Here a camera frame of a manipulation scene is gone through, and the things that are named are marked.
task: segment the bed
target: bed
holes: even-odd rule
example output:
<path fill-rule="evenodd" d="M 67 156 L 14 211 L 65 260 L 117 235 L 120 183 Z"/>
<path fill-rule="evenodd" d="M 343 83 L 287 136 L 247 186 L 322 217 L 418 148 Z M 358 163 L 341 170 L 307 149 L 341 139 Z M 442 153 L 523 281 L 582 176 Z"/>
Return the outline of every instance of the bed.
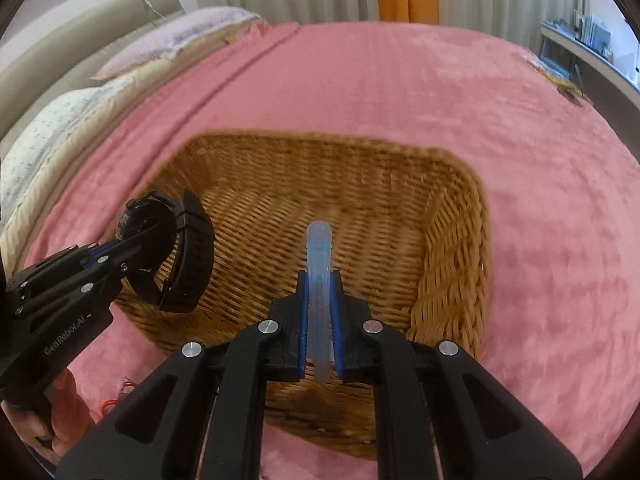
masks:
<path fill-rule="evenodd" d="M 154 7 L 163 1 L 167 15 L 181 14 L 177 0 Z M 17 139 L 37 112 L 70 89 L 65 73 L 78 71 L 72 88 L 91 87 L 89 75 L 157 25 L 144 9 L 112 36 L 73 50 L 75 59 L 56 64 L 43 80 L 42 71 L 29 70 L 34 60 L 52 46 L 62 52 L 60 41 L 84 38 L 88 21 L 75 23 L 72 34 L 47 39 L 52 43 L 38 45 L 3 72 L 5 86 L 15 84 L 21 70 L 32 74 L 9 102 L 12 119 L 0 114 L 4 126 L 13 123 Z M 105 40 L 108 52 L 100 50 Z M 153 91 L 136 94 L 131 109 L 101 118 L 112 126 L 87 144 L 50 200 L 24 222 L 20 243 L 7 254 L 2 245 L 6 270 L 107 236 L 140 183 L 186 140 L 214 128 L 324 131 L 447 148 L 480 174 L 492 212 L 492 316 L 481 362 L 588 472 L 636 407 L 627 393 L 640 383 L 633 366 L 640 354 L 640 316 L 633 309 L 640 297 L 634 279 L 640 168 L 596 111 L 564 99 L 532 69 L 530 56 L 524 48 L 456 28 L 253 27 L 197 64 L 169 77 L 163 73 Z M 30 85 L 34 80 L 40 82 Z M 164 359 L 124 314 L 112 310 L 113 325 L 72 364 L 94 412 L 116 396 L 124 375 L 142 380 Z M 371 463 L 272 428 L 264 441 L 265 476 L 375 475 Z"/>

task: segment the silver screw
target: silver screw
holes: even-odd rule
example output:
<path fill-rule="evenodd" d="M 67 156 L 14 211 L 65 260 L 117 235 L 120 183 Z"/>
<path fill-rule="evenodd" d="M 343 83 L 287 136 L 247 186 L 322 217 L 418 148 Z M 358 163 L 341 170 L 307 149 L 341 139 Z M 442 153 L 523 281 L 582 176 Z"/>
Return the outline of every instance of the silver screw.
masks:
<path fill-rule="evenodd" d="M 278 329 L 278 322 L 273 319 L 265 319 L 258 325 L 258 330 L 263 334 L 273 334 Z"/>
<path fill-rule="evenodd" d="M 458 353 L 459 348 L 453 341 L 443 341 L 438 345 L 438 350 L 443 355 L 452 356 Z"/>
<path fill-rule="evenodd" d="M 202 353 L 202 345 L 200 343 L 187 343 L 182 346 L 182 355 L 185 357 L 197 357 Z"/>
<path fill-rule="evenodd" d="M 369 319 L 362 324 L 362 328 L 367 334 L 379 334 L 382 332 L 382 323 L 375 319 Z"/>

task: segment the bed headboard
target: bed headboard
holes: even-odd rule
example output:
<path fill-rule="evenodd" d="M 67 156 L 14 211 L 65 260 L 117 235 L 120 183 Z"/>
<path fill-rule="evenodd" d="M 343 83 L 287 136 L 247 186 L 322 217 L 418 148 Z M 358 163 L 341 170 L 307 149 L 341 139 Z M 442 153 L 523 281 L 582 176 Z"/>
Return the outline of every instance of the bed headboard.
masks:
<path fill-rule="evenodd" d="M 111 0 L 65 23 L 0 73 L 0 138 L 56 81 L 107 44 L 163 16 L 179 0 Z"/>

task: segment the pillow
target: pillow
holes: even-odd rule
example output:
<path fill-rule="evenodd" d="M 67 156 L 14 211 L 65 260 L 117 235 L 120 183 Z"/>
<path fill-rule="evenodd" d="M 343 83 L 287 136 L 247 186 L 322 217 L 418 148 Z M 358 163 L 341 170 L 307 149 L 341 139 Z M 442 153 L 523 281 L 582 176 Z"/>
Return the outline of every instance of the pillow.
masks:
<path fill-rule="evenodd" d="M 191 41 L 259 18 L 257 14 L 238 7 L 196 10 L 134 41 L 111 58 L 92 79 L 111 79 L 152 59 L 173 60 Z"/>

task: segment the human hand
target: human hand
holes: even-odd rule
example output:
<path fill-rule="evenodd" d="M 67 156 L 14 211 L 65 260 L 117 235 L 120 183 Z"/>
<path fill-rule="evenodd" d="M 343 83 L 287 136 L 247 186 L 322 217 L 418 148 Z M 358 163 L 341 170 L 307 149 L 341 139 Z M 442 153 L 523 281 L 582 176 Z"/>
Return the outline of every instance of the human hand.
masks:
<path fill-rule="evenodd" d="M 16 410 L 2 403 L 2 410 L 15 432 L 25 444 L 33 447 L 47 461 L 58 465 L 60 458 L 69 451 L 94 426 L 89 408 L 76 391 L 76 380 L 69 370 L 62 372 L 47 394 L 51 402 L 51 426 L 55 432 L 52 449 L 43 447 L 37 437 L 48 435 L 47 426 L 33 412 Z"/>

